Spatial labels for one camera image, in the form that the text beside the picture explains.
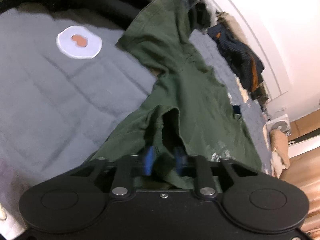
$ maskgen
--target green fabric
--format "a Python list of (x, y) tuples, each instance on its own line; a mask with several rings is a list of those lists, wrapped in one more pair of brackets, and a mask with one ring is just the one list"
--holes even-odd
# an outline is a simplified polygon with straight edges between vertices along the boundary
[(116, 127), (93, 158), (114, 161), (153, 145), (156, 175), (180, 188), (191, 188), (192, 181), (174, 170), (172, 149), (178, 145), (188, 155), (209, 161), (230, 156), (261, 170), (243, 119), (234, 116), (225, 86), (189, 42), (190, 34), (181, 0), (154, 0), (131, 23), (119, 44), (162, 74), (140, 108)]

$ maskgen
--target gray cloth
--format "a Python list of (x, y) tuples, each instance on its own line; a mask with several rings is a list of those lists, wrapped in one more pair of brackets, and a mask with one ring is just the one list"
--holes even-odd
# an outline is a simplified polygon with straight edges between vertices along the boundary
[[(102, 38), (93, 59), (71, 59), (57, 35), (83, 25)], [(79, 166), (111, 131), (136, 110), (156, 78), (115, 46), (123, 31), (88, 10), (49, 13), (24, 4), (0, 15), (0, 203), (18, 217), (18, 199), (28, 187)], [(234, 75), (207, 35), (191, 41), (228, 87), (257, 152), (270, 170), (259, 106), (243, 103)]]

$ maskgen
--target silver screw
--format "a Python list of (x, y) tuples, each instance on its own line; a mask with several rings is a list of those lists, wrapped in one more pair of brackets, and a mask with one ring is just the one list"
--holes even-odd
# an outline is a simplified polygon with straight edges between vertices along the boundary
[(212, 196), (216, 191), (212, 187), (203, 187), (200, 189), (200, 193), (205, 196)]
[(112, 193), (117, 196), (123, 196), (128, 193), (128, 190), (125, 187), (115, 187), (112, 190)]
[(169, 197), (169, 194), (167, 194), (167, 193), (161, 193), (161, 194), (160, 194), (160, 197), (161, 197), (161, 198), (167, 198), (167, 197)]

